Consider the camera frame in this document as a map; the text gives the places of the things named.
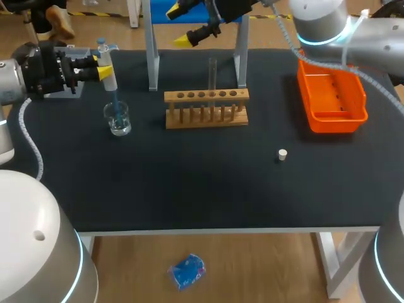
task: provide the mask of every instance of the test tube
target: test tube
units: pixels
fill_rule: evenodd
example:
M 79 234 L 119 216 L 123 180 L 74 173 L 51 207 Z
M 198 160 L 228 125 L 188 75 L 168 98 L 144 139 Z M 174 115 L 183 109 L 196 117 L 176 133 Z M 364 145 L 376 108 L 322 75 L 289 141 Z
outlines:
M 208 90 L 209 96 L 215 96 L 216 90 L 216 75 L 217 75 L 217 60 L 216 58 L 209 58 L 209 83 L 208 83 Z M 214 102 L 209 102 L 209 108 L 215 106 Z

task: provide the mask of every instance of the white cylindrical robot body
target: white cylindrical robot body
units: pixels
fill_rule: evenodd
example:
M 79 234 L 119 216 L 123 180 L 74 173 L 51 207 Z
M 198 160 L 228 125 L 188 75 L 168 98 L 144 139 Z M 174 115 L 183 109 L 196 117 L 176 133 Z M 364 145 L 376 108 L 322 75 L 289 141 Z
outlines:
M 337 37 L 349 17 L 345 0 L 289 0 L 299 37 L 321 43 Z
M 361 259 L 359 288 L 366 303 L 404 302 L 403 198 Z
M 95 265 L 51 192 L 0 170 L 0 302 L 96 302 Z

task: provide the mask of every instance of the table frame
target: table frame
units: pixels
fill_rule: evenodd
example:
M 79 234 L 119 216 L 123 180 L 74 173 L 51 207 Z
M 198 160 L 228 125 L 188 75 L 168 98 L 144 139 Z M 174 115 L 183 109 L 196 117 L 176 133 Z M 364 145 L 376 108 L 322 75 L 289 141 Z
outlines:
M 201 234 L 279 234 L 316 233 L 321 261 L 330 299 L 342 299 L 357 281 L 359 261 L 379 227 L 325 227 L 284 229 L 184 229 L 184 230 L 132 230 L 123 232 L 80 232 L 80 237 L 90 252 L 94 238 L 124 235 L 201 235 Z M 346 232 L 335 247 L 332 232 Z

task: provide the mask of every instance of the wooden test tube rack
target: wooden test tube rack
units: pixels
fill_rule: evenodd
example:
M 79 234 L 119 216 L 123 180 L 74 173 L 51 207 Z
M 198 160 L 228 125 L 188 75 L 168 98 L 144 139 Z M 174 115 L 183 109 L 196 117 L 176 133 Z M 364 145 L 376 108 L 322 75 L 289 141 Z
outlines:
M 245 103 L 250 99 L 247 88 L 235 90 L 196 90 L 165 92 L 164 102 L 169 104 L 166 111 L 165 127 L 180 128 L 219 128 L 248 125 Z M 192 103 L 207 102 L 195 107 Z M 210 102 L 220 102 L 220 107 L 209 106 Z M 189 108 L 182 107 L 188 103 Z

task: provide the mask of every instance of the black tablecloth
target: black tablecloth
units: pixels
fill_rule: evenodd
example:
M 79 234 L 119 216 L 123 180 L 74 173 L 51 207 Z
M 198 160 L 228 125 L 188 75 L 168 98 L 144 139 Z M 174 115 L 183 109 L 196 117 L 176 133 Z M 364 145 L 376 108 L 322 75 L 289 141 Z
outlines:
M 42 182 L 80 231 L 342 227 L 379 225 L 404 189 L 404 119 L 365 84 L 369 120 L 354 134 L 309 129 L 286 50 L 250 50 L 249 126 L 165 130 L 164 91 L 206 89 L 208 59 L 217 88 L 235 88 L 227 50 L 163 51 L 159 91 L 148 92 L 144 52 L 113 54 L 119 96 L 132 131 L 109 133 L 99 83 L 78 100 L 29 106 L 26 124 L 45 162 Z M 391 91 L 385 76 L 377 79 Z M 4 168 L 36 174 L 33 153 L 9 125 L 14 160 Z M 278 163 L 277 151 L 288 151 Z

